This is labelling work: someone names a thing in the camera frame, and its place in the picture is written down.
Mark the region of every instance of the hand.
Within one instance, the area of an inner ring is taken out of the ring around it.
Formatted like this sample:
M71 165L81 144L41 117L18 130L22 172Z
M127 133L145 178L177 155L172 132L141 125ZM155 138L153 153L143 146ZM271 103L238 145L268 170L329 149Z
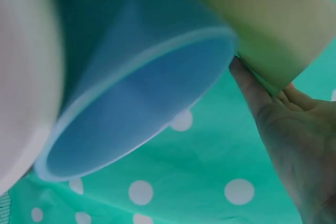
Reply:
M288 85L272 97L235 57L230 71L305 224L336 223L336 102Z

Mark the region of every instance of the teal polka dot fabric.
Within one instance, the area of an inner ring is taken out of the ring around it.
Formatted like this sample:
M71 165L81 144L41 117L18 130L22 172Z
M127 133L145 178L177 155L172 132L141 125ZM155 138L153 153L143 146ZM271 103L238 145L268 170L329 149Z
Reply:
M335 70L336 41L295 85L336 100ZM1 224L301 223L229 72L116 163L67 183L34 173L21 179L0 198L0 217Z

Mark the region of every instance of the cup rim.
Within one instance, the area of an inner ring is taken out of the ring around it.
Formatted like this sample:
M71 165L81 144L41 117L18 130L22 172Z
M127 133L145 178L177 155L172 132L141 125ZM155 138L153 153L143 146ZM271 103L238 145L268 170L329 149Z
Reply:
M46 181L68 181L74 178L78 178L79 175L73 175L73 176L66 176L61 177L57 175L53 175L49 172L49 169L47 167L47 159L48 155L57 141L57 139L60 137L62 132L76 119L76 117L80 116L80 114L95 100L100 97L104 92L106 92L108 89L110 89L116 82L122 80L125 76L128 74L136 71L137 69L143 67L147 63L151 62L152 60L157 59L158 57L164 56L166 53L172 50L177 50L183 46L188 46L197 42L201 42L203 40L207 39L220 39L229 41L233 43L233 48L235 47L235 43L237 40L236 34L233 32L233 30L230 27L207 27L207 28L200 28L197 30L189 31L184 34L178 35L174 38L171 38L169 40L165 40L164 42L158 43L143 52L139 53L136 57L132 58L129 62L127 62L123 68L121 68L117 73L113 73L109 75L104 80L101 80L99 83L95 84L92 88L85 91L81 96L79 96L67 109L65 112L59 117L58 122L56 123L52 134L47 141L43 151L38 156L34 163L34 169L37 171L39 177ZM201 97L197 98L190 107L197 102ZM154 132L154 136L159 134L162 130L167 128L169 126L169 122L162 126L162 128L158 132ZM93 173L94 171L97 171L111 163L114 163L115 161L123 158L124 156L128 155L129 153L133 152L135 149L140 147L141 145L145 144L147 141L149 141L151 138L145 140L140 145L134 147L133 149L129 150L128 152L124 153L123 155L111 160L111 162L107 164L102 164L100 167L93 168L85 173L82 173L80 176L85 176L88 174Z

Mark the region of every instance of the blue silicone cup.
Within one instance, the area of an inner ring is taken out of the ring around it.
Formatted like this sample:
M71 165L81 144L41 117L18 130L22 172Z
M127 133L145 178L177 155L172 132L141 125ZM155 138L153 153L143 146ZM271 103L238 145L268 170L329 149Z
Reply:
M35 161L43 180L81 177L135 150L235 54L235 32L199 0L59 0L59 8L71 85Z

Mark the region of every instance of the white polka dot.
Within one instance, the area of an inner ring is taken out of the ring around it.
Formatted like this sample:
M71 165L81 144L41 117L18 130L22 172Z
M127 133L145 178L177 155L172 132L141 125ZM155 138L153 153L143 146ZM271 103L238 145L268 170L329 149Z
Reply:
M171 123L170 127L175 131L186 131L193 124L193 115L190 110L182 112Z
M331 101L333 101L333 102L336 101L336 89L332 92Z
M32 209L31 218L34 222L40 222L43 220L43 212L40 208L35 207Z
M249 203L254 197L254 186L247 180L234 179L224 190L225 197L234 205Z
M91 224L91 216L86 212L77 212L75 218L77 224Z
M131 184L128 195L135 204L147 205L153 197L153 188L148 182L137 180Z
M135 214L133 215L133 223L134 224L154 224L154 221L151 217Z
M70 180L69 187L71 188L71 190L73 190L74 192L78 194L84 193L83 182L80 178L75 178L75 179Z

